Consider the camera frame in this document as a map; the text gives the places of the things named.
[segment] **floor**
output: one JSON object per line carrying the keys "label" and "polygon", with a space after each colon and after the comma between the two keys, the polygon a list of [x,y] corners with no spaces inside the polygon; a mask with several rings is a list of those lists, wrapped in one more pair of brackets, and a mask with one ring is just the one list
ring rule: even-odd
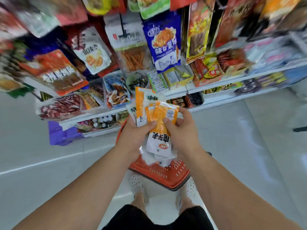
{"label": "floor", "polygon": [[[4,106],[8,99],[0,96]],[[116,134],[48,145],[45,122],[29,111],[31,97],[11,102],[0,143],[0,229],[10,230],[38,206],[77,178],[114,144]],[[302,105],[287,89],[193,113],[203,148],[249,188],[307,229],[307,133],[288,125]],[[129,171],[98,229],[132,201]],[[144,179],[148,216],[156,224],[175,220],[175,193]],[[202,205],[199,195],[193,200]]]}

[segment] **blue and white package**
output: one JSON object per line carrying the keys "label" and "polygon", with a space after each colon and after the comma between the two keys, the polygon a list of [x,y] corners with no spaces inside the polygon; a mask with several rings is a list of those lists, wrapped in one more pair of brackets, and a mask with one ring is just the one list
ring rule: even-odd
{"label": "blue and white package", "polygon": [[158,73],[181,65],[181,16],[168,12],[144,22],[143,30]]}

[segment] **person's left hand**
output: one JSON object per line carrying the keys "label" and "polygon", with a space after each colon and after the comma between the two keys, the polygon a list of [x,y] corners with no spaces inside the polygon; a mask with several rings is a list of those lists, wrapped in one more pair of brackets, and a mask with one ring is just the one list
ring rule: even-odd
{"label": "person's left hand", "polygon": [[132,117],[129,115],[127,123],[117,141],[115,147],[125,153],[128,153],[131,163],[140,155],[140,147],[145,140],[145,135],[154,129],[156,121],[137,127]]}

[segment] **forearm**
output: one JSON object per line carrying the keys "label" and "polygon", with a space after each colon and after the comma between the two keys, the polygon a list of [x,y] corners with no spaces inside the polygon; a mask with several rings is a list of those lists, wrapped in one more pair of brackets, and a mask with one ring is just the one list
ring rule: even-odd
{"label": "forearm", "polygon": [[191,153],[184,161],[219,230],[301,229],[204,150]]}
{"label": "forearm", "polygon": [[130,162],[128,154],[112,148],[14,230],[96,230]]}

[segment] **shoe with holes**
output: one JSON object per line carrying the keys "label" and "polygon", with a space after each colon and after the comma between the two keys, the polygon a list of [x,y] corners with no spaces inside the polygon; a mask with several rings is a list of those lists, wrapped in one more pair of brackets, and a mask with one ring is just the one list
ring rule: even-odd
{"label": "shoe with holes", "polygon": [[135,195],[139,192],[143,193],[144,195],[144,200],[145,200],[145,205],[148,204],[148,197],[145,193],[144,185],[141,182],[141,175],[138,175],[136,173],[133,173],[131,178],[130,178],[130,187],[131,191],[133,193],[133,198],[135,198]]}
{"label": "shoe with holes", "polygon": [[192,177],[190,177],[186,183],[177,191],[177,197],[176,197],[176,208],[179,211],[182,204],[181,204],[181,199],[183,197],[188,197],[189,199],[192,200],[192,197],[195,196],[196,193],[196,186],[194,183],[194,180]]}

